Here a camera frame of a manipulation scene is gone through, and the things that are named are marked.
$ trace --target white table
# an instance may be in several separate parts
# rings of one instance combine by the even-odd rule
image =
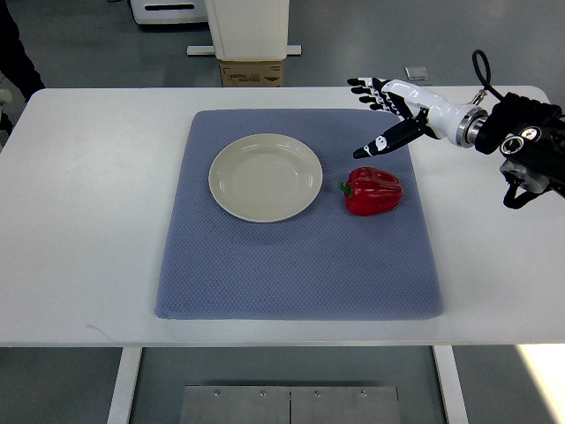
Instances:
[[[477,88],[433,90],[452,102],[468,102]],[[546,100],[534,87],[501,87],[506,90]],[[492,105],[488,96],[483,106]],[[0,155],[0,345],[565,341],[565,201],[549,193],[522,210],[506,209],[498,152],[486,156],[426,138],[410,149],[445,303],[441,316],[407,322],[155,316],[162,252],[194,115],[364,107],[347,87],[36,94]]]

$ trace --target red bell pepper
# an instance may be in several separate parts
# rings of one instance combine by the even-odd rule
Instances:
[[[340,183],[345,193],[345,207],[353,215],[368,216],[394,208],[403,196],[397,177],[384,170],[357,168],[347,183]]]

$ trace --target white plate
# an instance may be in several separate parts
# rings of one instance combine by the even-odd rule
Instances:
[[[306,209],[321,188],[320,161],[304,143],[281,134],[234,141],[212,162],[208,183],[233,216],[273,223]]]

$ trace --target blue placemat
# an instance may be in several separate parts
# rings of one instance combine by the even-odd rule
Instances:
[[[352,152],[397,123],[370,110],[210,110],[192,122],[170,220],[155,312],[175,319],[412,320],[441,313],[410,153]],[[208,188],[215,156],[255,133],[301,140],[324,180],[310,207],[279,223],[225,212]],[[352,216],[339,182],[360,166],[395,174],[398,208]]]

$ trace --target robotic arm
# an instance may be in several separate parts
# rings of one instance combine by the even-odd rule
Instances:
[[[477,56],[485,63],[480,74]],[[490,85],[485,54],[476,50],[473,64],[485,89],[465,104],[453,104],[422,87],[398,79],[350,79],[351,91],[373,110],[390,111],[402,121],[353,153],[358,159],[392,152],[421,135],[447,138],[458,147],[475,147],[490,155],[499,149],[506,161],[501,173],[509,184],[504,204],[521,208],[548,191],[565,197],[565,123],[561,108],[508,93],[500,95]],[[500,102],[489,116],[478,105],[486,91]],[[523,193],[518,195],[518,188]]]

